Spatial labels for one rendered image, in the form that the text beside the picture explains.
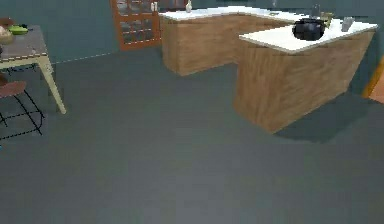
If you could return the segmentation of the orange door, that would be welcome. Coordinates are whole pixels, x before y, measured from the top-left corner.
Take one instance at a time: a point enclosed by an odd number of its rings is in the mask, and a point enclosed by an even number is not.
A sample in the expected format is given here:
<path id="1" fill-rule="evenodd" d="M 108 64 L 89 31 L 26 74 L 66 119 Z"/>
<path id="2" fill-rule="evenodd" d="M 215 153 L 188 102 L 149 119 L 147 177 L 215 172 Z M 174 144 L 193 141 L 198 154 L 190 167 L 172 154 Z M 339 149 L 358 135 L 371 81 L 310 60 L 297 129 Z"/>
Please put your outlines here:
<path id="1" fill-rule="evenodd" d="M 384 55 L 381 57 L 370 81 L 365 86 L 362 97 L 384 104 Z"/>

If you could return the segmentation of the wooden kitchen counter white top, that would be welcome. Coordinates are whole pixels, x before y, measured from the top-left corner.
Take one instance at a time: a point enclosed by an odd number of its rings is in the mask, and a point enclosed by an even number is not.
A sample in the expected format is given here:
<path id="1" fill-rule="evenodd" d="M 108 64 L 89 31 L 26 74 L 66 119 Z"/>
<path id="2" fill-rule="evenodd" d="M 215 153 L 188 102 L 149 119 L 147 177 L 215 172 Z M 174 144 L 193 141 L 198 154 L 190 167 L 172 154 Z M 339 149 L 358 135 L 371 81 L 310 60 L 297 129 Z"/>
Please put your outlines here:
<path id="1" fill-rule="evenodd" d="M 237 64 L 235 110 L 274 133 L 348 89 L 377 29 L 335 19 L 306 41 L 293 34 L 302 18 L 245 6 L 164 12 L 163 62 L 181 76 Z"/>

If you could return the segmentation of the green bowl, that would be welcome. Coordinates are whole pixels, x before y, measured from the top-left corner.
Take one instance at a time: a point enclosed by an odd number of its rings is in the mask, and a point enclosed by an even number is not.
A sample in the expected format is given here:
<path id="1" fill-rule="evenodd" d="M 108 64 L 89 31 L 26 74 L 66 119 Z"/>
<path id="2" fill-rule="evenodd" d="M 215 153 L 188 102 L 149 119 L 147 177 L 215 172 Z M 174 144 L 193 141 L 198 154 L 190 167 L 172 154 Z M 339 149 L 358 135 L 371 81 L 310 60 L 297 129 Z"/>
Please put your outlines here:
<path id="1" fill-rule="evenodd" d="M 11 25 L 8 27 L 8 30 L 13 34 L 13 35 L 25 35 L 28 32 L 28 29 L 19 26 L 19 25 Z"/>

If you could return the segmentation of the orange glass-front cabinet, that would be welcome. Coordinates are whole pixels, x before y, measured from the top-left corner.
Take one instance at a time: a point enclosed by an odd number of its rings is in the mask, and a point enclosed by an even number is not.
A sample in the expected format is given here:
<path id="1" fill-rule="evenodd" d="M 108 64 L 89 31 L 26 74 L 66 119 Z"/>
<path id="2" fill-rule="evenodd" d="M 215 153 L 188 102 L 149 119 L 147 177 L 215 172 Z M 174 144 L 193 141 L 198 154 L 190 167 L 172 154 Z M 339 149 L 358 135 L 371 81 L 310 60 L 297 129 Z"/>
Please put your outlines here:
<path id="1" fill-rule="evenodd" d="M 158 0 L 109 0 L 120 50 L 160 44 Z"/>

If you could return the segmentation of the black pot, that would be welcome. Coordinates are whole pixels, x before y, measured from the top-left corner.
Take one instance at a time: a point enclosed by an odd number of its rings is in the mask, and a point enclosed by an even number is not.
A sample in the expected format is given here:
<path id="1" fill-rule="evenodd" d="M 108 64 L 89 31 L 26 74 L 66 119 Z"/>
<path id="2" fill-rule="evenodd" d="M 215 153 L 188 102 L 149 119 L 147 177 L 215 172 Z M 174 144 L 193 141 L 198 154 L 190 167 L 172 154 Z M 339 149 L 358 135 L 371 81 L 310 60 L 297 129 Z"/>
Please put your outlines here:
<path id="1" fill-rule="evenodd" d="M 325 23 L 320 19 L 303 18 L 294 23 L 292 34 L 299 40 L 316 41 L 324 35 L 325 28 Z"/>

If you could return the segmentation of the grey cup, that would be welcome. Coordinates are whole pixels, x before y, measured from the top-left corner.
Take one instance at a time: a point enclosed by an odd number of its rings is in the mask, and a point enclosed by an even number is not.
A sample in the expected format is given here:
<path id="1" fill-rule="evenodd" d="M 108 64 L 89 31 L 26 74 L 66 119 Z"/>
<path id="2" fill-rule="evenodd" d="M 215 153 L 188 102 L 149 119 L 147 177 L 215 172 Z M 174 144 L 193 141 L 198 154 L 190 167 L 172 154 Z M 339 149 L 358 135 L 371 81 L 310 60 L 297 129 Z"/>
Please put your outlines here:
<path id="1" fill-rule="evenodd" d="M 347 32 L 352 24 L 354 23 L 355 19 L 353 17 L 344 17 L 342 22 L 341 31 Z"/>

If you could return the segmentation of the grey table cream legs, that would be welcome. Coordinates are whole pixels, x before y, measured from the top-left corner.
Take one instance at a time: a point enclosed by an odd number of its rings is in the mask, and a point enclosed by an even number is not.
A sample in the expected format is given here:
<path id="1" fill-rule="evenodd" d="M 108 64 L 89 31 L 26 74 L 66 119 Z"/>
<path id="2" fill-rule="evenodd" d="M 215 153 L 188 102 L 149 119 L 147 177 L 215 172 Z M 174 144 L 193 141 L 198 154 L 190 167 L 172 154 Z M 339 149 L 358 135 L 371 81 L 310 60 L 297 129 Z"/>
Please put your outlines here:
<path id="1" fill-rule="evenodd" d="M 29 25 L 30 31 L 16 36 L 14 42 L 2 46 L 0 70 L 24 65 L 37 64 L 62 114 L 67 112 L 53 78 L 54 69 L 50 62 L 48 49 L 42 29 L 38 25 Z"/>

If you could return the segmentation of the tan bowl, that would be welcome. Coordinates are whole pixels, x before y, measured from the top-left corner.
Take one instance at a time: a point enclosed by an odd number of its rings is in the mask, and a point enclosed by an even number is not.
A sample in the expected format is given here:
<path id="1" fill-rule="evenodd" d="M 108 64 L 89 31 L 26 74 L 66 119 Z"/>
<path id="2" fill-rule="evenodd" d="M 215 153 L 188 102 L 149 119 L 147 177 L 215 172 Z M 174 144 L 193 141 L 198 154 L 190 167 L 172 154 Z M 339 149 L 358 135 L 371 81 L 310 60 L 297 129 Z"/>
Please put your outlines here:
<path id="1" fill-rule="evenodd" d="M 0 26 L 0 44 L 7 45 L 14 41 L 13 34 L 6 28 Z"/>

